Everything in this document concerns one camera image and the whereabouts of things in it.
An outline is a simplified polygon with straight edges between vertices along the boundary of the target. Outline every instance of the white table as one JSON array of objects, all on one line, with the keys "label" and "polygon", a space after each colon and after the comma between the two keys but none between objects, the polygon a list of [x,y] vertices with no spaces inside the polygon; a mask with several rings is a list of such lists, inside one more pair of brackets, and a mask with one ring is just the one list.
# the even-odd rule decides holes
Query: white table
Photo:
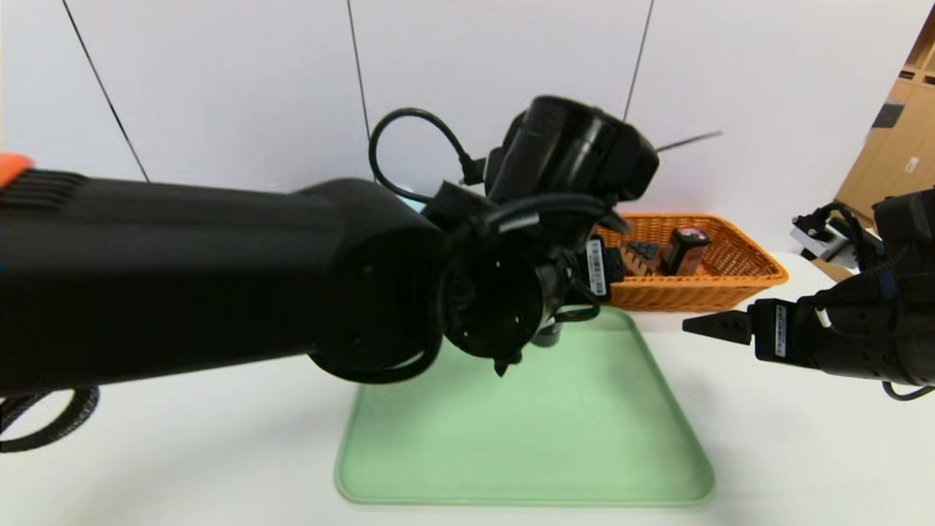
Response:
[{"label": "white table", "polygon": [[[804,259],[765,296],[831,285]],[[356,387],[303,357],[103,388],[74,435],[0,457],[0,523],[16,526],[931,524],[935,398],[757,361],[634,314],[717,474],[706,504],[674,509],[364,506],[333,468]],[[61,406],[44,405],[47,414]],[[28,431],[29,424],[19,426]]]}]

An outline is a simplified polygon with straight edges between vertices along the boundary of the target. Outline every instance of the sticker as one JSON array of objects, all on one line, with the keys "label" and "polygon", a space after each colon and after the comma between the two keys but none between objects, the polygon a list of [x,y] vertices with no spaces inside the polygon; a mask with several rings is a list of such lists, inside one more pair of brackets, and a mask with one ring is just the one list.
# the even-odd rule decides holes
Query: sticker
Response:
[{"label": "sticker", "polygon": [[607,294],[607,282],[604,280],[604,251],[600,240],[587,243],[587,273],[591,278],[591,292],[598,296]]},{"label": "sticker", "polygon": [[785,328],[787,325],[785,307],[776,305],[776,356],[785,358]]}]

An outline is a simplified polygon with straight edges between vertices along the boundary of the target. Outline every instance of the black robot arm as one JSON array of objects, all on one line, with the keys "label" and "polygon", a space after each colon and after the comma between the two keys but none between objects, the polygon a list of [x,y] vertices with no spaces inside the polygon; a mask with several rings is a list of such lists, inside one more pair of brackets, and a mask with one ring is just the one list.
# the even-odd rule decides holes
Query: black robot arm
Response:
[{"label": "black robot arm", "polygon": [[[683,328],[736,343],[755,337],[758,359],[881,380],[897,400],[928,394],[935,390],[935,190],[877,203],[874,219],[884,250],[858,249],[862,272],[854,277],[795,303],[758,300],[746,313],[689,319]],[[921,388],[899,395],[893,383]]]},{"label": "black robot arm", "polygon": [[593,229],[624,229],[612,207],[638,198],[658,165],[639,132],[545,96],[475,163],[425,111],[377,130],[402,116],[445,132],[489,195],[446,183],[413,211],[387,190],[380,133],[370,162],[387,188],[336,180],[291,195],[0,158],[0,433],[50,391],[78,393],[50,431],[0,451],[72,431],[105,383],[294,354],[354,382],[395,382],[429,367],[443,336],[502,375],[540,332],[553,340],[596,315],[623,266]]}]

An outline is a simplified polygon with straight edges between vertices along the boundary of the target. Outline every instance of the cabinet door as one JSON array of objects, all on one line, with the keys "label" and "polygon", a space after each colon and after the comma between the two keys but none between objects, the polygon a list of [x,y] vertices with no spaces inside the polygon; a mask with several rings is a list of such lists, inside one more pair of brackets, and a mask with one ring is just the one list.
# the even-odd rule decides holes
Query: cabinet door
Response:
[{"label": "cabinet door", "polygon": [[[909,95],[912,91],[913,86],[910,83],[905,80],[897,80],[896,83],[893,84],[893,89],[890,90],[889,96],[886,99],[897,100],[905,104],[906,101],[909,100]],[[900,115],[900,121],[897,121],[896,126],[899,126],[899,122],[905,122],[901,120],[901,116],[902,115]],[[860,151],[860,155],[857,156],[857,160],[851,167],[851,171],[847,174],[847,179],[844,180],[844,183],[841,185],[841,190],[838,191],[838,195],[835,197],[838,201],[857,210],[868,218],[873,217],[873,210],[870,208],[870,205],[885,196],[879,196],[875,201],[868,202],[868,199],[866,199],[867,192],[863,191],[866,187],[864,180],[868,178],[868,168],[873,164],[873,160],[887,143],[893,129],[894,128],[872,128],[870,130],[867,135],[867,140],[864,142],[864,147]]]},{"label": "cabinet door", "polygon": [[[415,106],[474,157],[503,141],[536,95],[569,96],[622,116],[649,0],[351,0],[372,129]],[[383,172],[421,193],[457,181],[457,157],[430,124],[393,123]]]},{"label": "cabinet door", "polygon": [[61,0],[3,3],[0,150],[41,168],[143,180]]},{"label": "cabinet door", "polygon": [[931,0],[655,2],[629,118],[661,154],[634,208],[734,221],[792,249],[790,218],[834,198]]},{"label": "cabinet door", "polygon": [[906,108],[867,164],[847,204],[873,216],[872,206],[935,185],[935,89],[913,87]]},{"label": "cabinet door", "polygon": [[152,181],[369,176],[344,0],[67,3]]}]

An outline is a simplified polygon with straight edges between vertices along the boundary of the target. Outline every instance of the plastic tray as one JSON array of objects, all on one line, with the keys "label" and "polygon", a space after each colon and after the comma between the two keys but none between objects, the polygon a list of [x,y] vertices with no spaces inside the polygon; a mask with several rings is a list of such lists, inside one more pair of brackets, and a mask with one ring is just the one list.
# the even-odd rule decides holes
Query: plastic tray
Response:
[{"label": "plastic tray", "polygon": [[605,307],[498,378],[449,343],[409,382],[361,387],[336,466],[362,504],[665,506],[714,488],[629,316]]}]

